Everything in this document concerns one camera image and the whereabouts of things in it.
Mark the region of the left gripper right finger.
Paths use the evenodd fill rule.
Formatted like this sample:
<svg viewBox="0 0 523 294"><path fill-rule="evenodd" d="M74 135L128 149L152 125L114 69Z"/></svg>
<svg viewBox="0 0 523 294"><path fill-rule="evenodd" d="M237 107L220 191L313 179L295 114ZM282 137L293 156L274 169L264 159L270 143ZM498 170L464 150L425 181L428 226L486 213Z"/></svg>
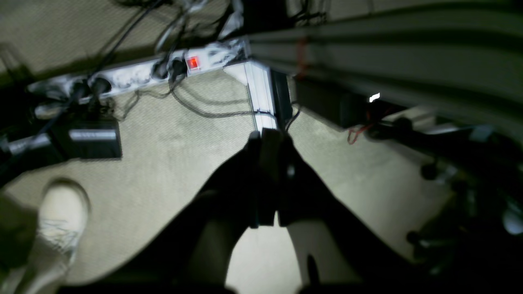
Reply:
<svg viewBox="0 0 523 294"><path fill-rule="evenodd" d="M278 217L305 279L301 294L429 294L444 286L386 245L282 135Z"/></svg>

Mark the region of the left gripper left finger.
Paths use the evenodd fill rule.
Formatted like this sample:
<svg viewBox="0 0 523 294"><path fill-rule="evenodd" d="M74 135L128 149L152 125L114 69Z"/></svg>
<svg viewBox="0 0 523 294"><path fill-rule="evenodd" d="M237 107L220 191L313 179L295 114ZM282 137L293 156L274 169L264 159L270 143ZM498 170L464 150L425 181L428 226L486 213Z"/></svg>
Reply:
<svg viewBox="0 0 523 294"><path fill-rule="evenodd" d="M255 131L147 246L105 278L60 294L227 294L230 257L248 228L273 225L277 131Z"/></svg>

